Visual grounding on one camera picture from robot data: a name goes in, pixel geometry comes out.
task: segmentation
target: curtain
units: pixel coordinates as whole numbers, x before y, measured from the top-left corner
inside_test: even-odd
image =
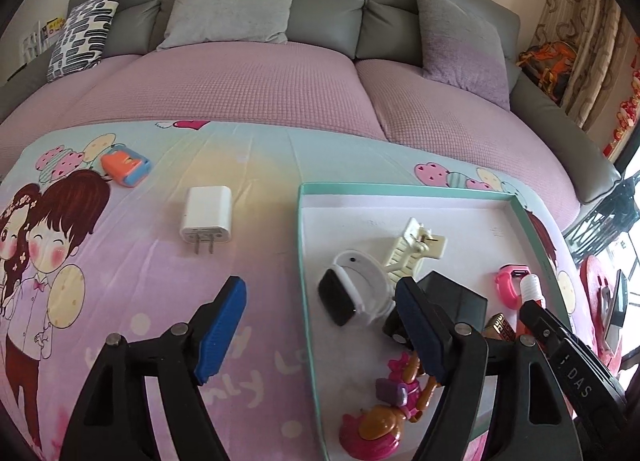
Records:
[[[532,46],[562,40],[577,50],[561,107],[585,131],[605,113],[612,84],[623,70],[633,29],[615,0],[546,0]]]

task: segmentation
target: cartoon print sheet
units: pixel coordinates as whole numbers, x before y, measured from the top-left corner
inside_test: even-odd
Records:
[[[100,157],[117,146],[154,165],[133,189],[102,170]],[[220,374],[201,389],[213,424],[232,460],[320,459],[296,250],[298,188],[312,181],[516,195],[575,332],[593,343],[561,232],[538,196],[504,174],[324,131],[193,120],[71,128],[25,149],[0,185],[0,399],[34,450],[58,459],[108,333],[158,336],[239,275],[248,305]],[[189,187],[213,184],[233,193],[232,240],[196,255],[178,234],[180,215]],[[157,384],[147,386],[162,459],[175,459]]]

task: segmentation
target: patterned pillow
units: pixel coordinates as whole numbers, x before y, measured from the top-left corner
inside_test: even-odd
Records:
[[[47,82],[89,69],[100,62],[111,19],[120,0],[88,0],[69,13],[53,48]]]

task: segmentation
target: light purple pillow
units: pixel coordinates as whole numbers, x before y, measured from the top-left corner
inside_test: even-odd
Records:
[[[417,0],[422,75],[509,111],[509,82],[495,26],[449,0]]]

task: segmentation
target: usb charger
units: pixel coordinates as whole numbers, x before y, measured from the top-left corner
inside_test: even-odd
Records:
[[[195,246],[198,253],[200,243],[209,244],[231,240],[232,196],[228,186],[194,186],[187,192],[182,215],[180,236]]]

